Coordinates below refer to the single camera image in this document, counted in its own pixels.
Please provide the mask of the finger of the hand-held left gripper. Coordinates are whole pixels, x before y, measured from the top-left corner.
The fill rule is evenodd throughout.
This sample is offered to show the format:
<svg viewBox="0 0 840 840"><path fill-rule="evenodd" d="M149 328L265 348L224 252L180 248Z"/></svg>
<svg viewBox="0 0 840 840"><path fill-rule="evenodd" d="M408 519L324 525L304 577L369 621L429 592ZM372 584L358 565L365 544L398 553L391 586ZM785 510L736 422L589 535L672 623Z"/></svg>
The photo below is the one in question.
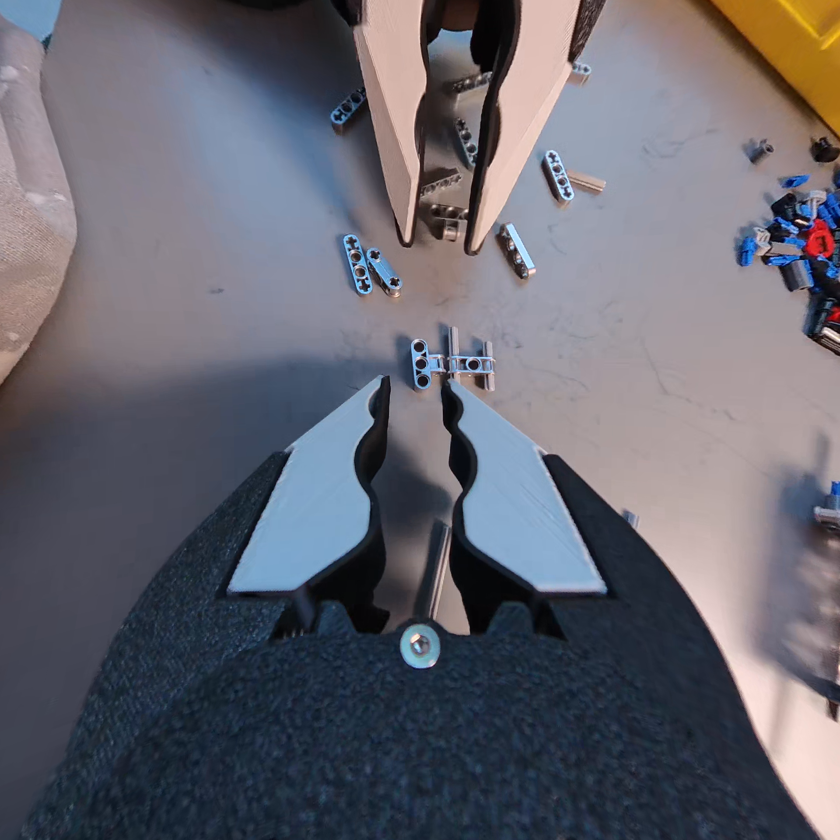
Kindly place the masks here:
<svg viewBox="0 0 840 840"><path fill-rule="evenodd" d="M354 44L399 238L413 245L424 168L424 1L364 1Z"/></svg>
<svg viewBox="0 0 840 840"><path fill-rule="evenodd" d="M481 111L465 252L477 254L571 73L578 1L479 2L470 53L491 78Z"/></svg>

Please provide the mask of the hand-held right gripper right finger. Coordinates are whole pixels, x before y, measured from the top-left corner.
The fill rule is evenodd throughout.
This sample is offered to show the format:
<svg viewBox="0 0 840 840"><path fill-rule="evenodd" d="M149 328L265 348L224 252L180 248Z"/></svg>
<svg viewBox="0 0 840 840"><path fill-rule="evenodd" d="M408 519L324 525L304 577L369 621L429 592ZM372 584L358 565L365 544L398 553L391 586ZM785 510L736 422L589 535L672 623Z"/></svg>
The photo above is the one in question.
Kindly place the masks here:
<svg viewBox="0 0 840 840"><path fill-rule="evenodd" d="M538 444L455 381L442 390L448 464L461 487L449 567L469 631L484 634L503 603L533 623L559 599L602 599L605 582Z"/></svg>

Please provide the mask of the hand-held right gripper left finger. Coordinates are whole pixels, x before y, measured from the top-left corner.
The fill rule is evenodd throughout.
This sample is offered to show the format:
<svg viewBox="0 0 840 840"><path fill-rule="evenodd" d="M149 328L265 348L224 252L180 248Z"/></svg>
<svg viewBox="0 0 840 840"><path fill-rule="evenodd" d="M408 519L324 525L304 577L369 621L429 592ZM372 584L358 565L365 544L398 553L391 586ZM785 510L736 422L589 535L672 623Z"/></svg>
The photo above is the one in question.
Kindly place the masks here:
<svg viewBox="0 0 840 840"><path fill-rule="evenodd" d="M363 632L389 613L374 605L385 542L372 480L382 467L391 381L375 377L284 451L226 594L291 601L300 629L323 602L340 602Z"/></svg>

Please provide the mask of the grey thin toy beam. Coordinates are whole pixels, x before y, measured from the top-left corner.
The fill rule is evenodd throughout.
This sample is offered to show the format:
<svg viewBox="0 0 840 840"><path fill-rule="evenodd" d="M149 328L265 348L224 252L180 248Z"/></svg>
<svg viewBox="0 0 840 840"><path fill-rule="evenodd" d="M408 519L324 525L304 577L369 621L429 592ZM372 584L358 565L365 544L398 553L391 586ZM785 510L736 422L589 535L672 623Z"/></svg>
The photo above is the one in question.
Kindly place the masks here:
<svg viewBox="0 0 840 840"><path fill-rule="evenodd" d="M513 224L499 226L497 241L510 268L520 280L528 280L534 275L536 266Z"/></svg>

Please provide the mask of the grey twin axle assembly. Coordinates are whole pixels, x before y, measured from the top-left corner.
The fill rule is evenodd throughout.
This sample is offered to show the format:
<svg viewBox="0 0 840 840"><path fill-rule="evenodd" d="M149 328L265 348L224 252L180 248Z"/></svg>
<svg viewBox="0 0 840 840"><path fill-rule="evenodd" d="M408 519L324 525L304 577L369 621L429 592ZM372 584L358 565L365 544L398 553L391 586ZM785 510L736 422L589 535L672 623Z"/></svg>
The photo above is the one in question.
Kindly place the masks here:
<svg viewBox="0 0 840 840"><path fill-rule="evenodd" d="M496 390L496 362L491 341L484 341L477 353L461 353L459 331L455 326L448 328L448 356L446 374L450 380L459 382L462 376L470 376L479 381L487 392Z"/></svg>

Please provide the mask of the grey three-hole pin connector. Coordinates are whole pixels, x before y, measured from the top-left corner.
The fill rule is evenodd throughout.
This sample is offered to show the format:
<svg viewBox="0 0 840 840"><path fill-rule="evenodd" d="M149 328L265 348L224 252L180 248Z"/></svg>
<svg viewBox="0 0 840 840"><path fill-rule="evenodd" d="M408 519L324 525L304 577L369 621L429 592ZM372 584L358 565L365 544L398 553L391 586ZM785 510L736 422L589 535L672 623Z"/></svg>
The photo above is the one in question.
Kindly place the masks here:
<svg viewBox="0 0 840 840"><path fill-rule="evenodd" d="M411 341L413 388L424 392L430 388L435 376L448 375L448 359L443 353L432 353L424 339Z"/></svg>

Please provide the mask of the grey desk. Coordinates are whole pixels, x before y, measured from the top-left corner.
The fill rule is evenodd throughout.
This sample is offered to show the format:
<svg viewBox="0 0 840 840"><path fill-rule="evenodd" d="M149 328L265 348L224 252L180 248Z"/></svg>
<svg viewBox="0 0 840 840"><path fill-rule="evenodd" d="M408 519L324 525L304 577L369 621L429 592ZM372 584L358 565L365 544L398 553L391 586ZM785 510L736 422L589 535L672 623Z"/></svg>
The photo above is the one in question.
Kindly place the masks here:
<svg viewBox="0 0 840 840"><path fill-rule="evenodd" d="M607 2L500 219L471 258L396 239L361 84L329 3L66 2L43 92L78 218L49 319L2 387L2 838L67 747L131 607L272 452L376 375L392 380L375 487L389 627L413 612L459 484L438 388L408 342L489 340L486 400L563 457L668 564L728 658L780 775L838 838L838 723L794 674L832 653L838 579L809 529L838 477L838 358L805 297L741 268L779 180L830 132L719 13ZM750 163L750 144L774 153ZM561 208L542 168L605 180ZM402 279L357 294L356 235Z"/></svg>

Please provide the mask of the grey four-hole thin beam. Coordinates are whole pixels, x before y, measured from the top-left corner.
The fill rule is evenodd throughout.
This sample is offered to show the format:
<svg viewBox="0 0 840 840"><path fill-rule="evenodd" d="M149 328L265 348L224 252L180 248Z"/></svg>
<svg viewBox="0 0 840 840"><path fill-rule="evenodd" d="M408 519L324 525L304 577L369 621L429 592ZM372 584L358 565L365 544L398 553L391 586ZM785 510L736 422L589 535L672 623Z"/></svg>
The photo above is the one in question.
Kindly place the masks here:
<svg viewBox="0 0 840 840"><path fill-rule="evenodd" d="M362 243L354 234L345 235L342 242L353 286L358 295L367 296L371 293L372 282Z"/></svg>
<svg viewBox="0 0 840 840"><path fill-rule="evenodd" d="M542 170L555 202L566 208L574 200L574 188L556 150L547 150L542 158Z"/></svg>

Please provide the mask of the grey three-hole thin beam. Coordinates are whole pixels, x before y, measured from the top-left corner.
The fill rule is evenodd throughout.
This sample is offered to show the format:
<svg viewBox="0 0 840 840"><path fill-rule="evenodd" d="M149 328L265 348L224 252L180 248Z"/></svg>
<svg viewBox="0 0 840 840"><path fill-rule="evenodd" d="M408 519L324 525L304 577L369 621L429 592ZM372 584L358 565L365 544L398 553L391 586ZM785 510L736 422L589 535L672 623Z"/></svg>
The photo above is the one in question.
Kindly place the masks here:
<svg viewBox="0 0 840 840"><path fill-rule="evenodd" d="M371 276L377 279L385 293L391 298L399 298L403 281L383 253L378 248L369 248L365 257Z"/></svg>

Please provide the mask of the yellow plastic parts bin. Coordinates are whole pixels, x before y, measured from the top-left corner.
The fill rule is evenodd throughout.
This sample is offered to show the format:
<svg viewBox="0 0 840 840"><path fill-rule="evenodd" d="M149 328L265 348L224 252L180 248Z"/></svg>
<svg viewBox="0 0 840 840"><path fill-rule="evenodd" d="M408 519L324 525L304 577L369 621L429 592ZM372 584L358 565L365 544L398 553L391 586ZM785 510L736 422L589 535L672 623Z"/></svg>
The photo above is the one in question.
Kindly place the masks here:
<svg viewBox="0 0 840 840"><path fill-rule="evenodd" d="M839 2L712 3L839 134Z"/></svg>

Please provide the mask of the pile of small toy connectors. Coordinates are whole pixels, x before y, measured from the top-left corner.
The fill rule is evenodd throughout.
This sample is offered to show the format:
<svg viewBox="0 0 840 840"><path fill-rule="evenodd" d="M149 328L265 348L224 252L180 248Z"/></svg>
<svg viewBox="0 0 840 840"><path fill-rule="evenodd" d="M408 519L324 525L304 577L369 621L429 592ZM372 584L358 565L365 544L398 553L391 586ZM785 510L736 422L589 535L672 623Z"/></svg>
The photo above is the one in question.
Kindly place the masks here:
<svg viewBox="0 0 840 840"><path fill-rule="evenodd" d="M839 173L827 188L809 174L780 179L781 194L769 203L769 219L746 227L737 263L776 270L787 291L806 295L803 333L839 355Z"/></svg>

